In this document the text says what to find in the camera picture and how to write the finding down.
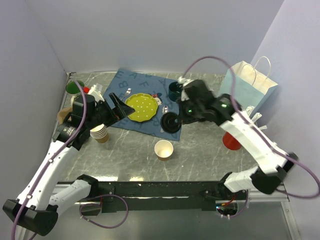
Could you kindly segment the brown paper coffee cup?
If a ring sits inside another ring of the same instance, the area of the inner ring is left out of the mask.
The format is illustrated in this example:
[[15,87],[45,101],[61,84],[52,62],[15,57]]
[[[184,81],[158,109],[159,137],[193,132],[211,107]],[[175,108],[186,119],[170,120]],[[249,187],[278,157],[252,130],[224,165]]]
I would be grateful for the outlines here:
[[174,152],[174,147],[168,140],[160,140],[154,146],[154,152],[160,161],[167,161]]

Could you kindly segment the red cup with stirrers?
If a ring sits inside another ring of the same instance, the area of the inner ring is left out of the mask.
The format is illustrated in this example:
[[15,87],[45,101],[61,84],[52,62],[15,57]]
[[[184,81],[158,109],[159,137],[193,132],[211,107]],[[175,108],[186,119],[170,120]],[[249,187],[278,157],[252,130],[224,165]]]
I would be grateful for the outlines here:
[[232,151],[237,151],[242,147],[242,145],[228,132],[224,134],[222,142],[226,148]]

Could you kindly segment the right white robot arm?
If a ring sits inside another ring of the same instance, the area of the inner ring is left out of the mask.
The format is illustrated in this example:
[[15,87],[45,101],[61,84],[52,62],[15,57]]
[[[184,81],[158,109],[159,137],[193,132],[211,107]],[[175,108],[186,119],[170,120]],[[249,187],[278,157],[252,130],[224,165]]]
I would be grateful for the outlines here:
[[271,140],[263,140],[263,132],[252,122],[240,105],[232,105],[227,93],[215,97],[201,79],[180,77],[182,88],[177,100],[179,124],[191,124],[203,119],[213,122],[234,137],[257,162],[256,167],[226,176],[219,186],[219,195],[230,199],[241,190],[257,189],[270,195],[284,180],[293,163],[287,160],[289,154]]

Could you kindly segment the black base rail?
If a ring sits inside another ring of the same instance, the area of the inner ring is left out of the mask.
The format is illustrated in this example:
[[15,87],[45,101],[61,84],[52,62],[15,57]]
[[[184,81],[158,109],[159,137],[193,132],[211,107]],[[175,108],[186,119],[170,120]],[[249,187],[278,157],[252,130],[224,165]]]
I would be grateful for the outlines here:
[[100,203],[103,213],[117,211],[215,211],[217,203],[244,201],[245,190],[219,193],[217,181],[101,181],[91,196],[62,200],[65,211],[75,204]]

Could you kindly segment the stack of brown paper cups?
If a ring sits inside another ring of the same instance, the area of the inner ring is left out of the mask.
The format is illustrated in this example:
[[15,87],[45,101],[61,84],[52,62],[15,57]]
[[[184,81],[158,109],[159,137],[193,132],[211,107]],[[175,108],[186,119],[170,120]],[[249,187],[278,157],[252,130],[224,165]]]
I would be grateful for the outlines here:
[[109,140],[108,128],[104,125],[98,125],[90,130],[90,136],[98,143],[103,144]]

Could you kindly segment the silver fork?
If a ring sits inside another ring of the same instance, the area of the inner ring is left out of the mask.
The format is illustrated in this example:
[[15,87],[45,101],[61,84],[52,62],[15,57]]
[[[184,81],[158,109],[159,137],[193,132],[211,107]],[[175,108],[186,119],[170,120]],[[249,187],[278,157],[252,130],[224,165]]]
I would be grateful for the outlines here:
[[123,98],[127,97],[131,93],[132,89],[128,88],[123,96]]

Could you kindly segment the dark teal mug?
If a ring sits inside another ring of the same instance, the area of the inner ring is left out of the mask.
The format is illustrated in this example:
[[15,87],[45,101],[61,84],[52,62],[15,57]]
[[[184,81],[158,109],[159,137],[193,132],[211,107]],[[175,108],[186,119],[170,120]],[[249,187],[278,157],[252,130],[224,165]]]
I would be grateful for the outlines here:
[[170,83],[168,86],[169,99],[173,102],[178,100],[181,97],[182,90],[181,85],[177,81]]

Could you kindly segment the green interior floral mug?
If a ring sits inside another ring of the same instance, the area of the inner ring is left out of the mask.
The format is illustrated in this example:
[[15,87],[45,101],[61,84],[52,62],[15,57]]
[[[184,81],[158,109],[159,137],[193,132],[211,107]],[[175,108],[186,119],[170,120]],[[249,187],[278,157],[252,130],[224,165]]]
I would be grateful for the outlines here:
[[80,88],[82,89],[85,87],[85,84],[82,81],[70,81],[66,87],[65,87],[65,91],[70,94],[70,95],[78,95],[81,93]]

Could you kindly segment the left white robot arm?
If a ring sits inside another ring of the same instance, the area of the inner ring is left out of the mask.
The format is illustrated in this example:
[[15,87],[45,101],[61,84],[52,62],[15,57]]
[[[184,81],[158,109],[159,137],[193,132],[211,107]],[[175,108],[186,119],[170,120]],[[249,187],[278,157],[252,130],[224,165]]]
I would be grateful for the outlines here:
[[7,199],[2,207],[15,227],[21,226],[46,236],[59,216],[74,203],[82,199],[94,201],[98,197],[99,181],[85,174],[61,193],[54,195],[53,190],[66,163],[89,139],[91,129],[99,125],[110,127],[135,112],[114,93],[109,97],[114,108],[104,99],[96,101],[90,94],[80,95],[73,101],[72,111],[57,127],[49,150],[32,180],[16,199]]

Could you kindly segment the small cartoon figure toy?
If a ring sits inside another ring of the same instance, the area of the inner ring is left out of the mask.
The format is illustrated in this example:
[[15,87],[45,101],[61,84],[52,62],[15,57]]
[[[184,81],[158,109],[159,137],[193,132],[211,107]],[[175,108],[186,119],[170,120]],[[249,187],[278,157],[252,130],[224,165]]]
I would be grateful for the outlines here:
[[158,106],[162,104],[162,99],[161,99],[162,93],[160,92],[154,93],[154,94],[151,94],[151,96],[156,100]]

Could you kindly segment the black plastic cup lid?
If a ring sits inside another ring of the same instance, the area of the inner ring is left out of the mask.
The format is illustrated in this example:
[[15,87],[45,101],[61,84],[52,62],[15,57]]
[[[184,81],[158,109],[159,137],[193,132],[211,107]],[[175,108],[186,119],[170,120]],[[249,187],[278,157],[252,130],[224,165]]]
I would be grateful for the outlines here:
[[160,125],[164,132],[174,134],[181,129],[181,122],[178,121],[178,115],[174,112],[165,113],[160,120]]

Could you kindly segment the light blue paper bag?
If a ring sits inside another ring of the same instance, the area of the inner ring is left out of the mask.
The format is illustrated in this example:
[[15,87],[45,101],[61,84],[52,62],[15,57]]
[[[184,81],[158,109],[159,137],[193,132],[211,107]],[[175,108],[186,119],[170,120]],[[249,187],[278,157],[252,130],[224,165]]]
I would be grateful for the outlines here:
[[268,75],[257,70],[256,65],[245,61],[236,63],[231,68],[235,73],[235,100],[245,110],[253,107],[249,116],[252,118],[259,112],[259,108],[278,87]]

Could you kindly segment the green polka dot plate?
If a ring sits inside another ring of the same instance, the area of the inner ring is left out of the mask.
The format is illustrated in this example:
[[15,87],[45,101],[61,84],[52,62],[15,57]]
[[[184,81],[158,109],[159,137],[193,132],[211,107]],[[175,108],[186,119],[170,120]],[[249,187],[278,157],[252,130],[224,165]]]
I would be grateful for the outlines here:
[[125,100],[125,104],[135,110],[128,118],[139,123],[151,120],[158,110],[156,98],[147,93],[133,94]]

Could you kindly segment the blue letter placemat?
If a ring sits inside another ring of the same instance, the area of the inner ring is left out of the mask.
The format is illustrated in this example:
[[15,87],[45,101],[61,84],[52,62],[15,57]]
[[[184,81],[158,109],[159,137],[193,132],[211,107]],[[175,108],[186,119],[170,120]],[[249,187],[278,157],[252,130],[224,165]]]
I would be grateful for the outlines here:
[[[172,82],[176,82],[176,80],[137,73],[120,68],[103,94],[105,99],[109,97],[110,93],[115,93],[123,102],[125,102],[126,99],[133,94],[144,93],[151,95],[162,93],[162,103],[161,105],[158,105],[156,115],[149,121],[136,122],[126,117],[124,120],[121,120],[112,126],[115,128],[136,131],[150,136],[178,142],[181,137],[180,130],[176,133],[167,133],[161,130],[163,107],[168,106],[168,110],[176,114],[179,112],[178,104],[174,101],[171,101],[168,96],[168,87]],[[131,93],[123,98],[128,88],[131,88]]]

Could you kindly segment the brown cardboard cup carrier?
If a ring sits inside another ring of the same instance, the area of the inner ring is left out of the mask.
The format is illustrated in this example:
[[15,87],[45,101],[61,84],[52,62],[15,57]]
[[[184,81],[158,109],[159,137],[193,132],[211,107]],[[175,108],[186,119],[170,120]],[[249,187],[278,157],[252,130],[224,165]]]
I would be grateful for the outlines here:
[[57,114],[58,123],[61,125],[64,122],[65,117],[72,112],[72,107],[66,107],[61,109]]

